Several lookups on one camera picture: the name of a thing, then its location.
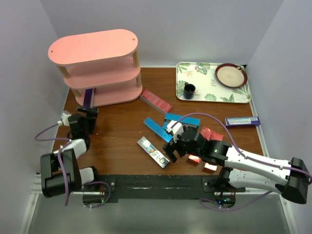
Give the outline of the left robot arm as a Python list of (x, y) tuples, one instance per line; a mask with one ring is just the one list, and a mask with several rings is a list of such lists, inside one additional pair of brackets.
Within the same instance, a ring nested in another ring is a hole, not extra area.
[[(85, 186), (89, 191), (96, 191), (101, 186), (101, 179), (94, 166), (80, 169), (78, 158), (90, 149), (90, 134), (95, 130), (98, 108), (77, 108), (77, 113), (63, 111), (60, 120), (35, 136), (36, 141), (63, 140), (65, 144), (51, 153), (40, 157), (41, 190), (45, 197), (66, 195)], [(59, 126), (68, 126), (67, 137), (43, 139), (39, 136)]]

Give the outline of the silver purple toothpaste box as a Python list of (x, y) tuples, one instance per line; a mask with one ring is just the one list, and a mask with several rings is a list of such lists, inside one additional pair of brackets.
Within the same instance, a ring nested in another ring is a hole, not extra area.
[(146, 137), (142, 137), (137, 144), (152, 158), (162, 169), (168, 164), (169, 160), (162, 154)]

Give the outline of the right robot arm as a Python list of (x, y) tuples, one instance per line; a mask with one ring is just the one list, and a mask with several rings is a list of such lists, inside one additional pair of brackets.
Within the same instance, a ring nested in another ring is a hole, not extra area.
[(171, 121), (166, 131), (173, 138), (163, 146), (165, 154), (176, 162), (180, 157), (194, 155), (203, 162), (221, 166), (216, 187), (224, 192), (234, 188), (257, 188), (278, 193), (288, 201), (306, 204), (312, 182), (303, 160), (281, 160), (260, 156), (239, 149), (234, 144), (206, 139), (195, 128), (184, 128)]

